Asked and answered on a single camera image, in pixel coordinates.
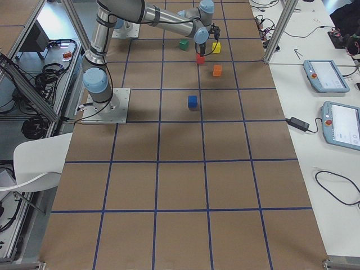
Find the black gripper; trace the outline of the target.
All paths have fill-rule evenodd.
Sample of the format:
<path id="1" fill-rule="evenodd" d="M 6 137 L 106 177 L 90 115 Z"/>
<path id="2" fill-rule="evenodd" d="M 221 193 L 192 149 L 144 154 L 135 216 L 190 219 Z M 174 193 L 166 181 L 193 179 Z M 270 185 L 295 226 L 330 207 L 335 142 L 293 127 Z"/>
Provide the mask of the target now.
<path id="1" fill-rule="evenodd" d="M 206 52 L 206 43 L 196 44 L 197 52 Z"/>

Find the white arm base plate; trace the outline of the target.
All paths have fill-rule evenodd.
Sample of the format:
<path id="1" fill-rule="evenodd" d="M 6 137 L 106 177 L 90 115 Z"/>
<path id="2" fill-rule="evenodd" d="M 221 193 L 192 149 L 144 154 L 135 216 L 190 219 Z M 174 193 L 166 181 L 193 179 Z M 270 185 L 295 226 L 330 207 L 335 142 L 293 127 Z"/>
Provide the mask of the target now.
<path id="1" fill-rule="evenodd" d="M 140 26 L 132 22 L 121 21 L 115 25 L 112 38 L 115 39 L 137 39 L 139 37 Z"/>
<path id="2" fill-rule="evenodd" d="M 82 124 L 125 124 L 127 122 L 128 105 L 131 95 L 130 88 L 114 88 L 109 103 L 99 104 L 93 102 L 88 94 L 87 103 L 83 111 Z"/>

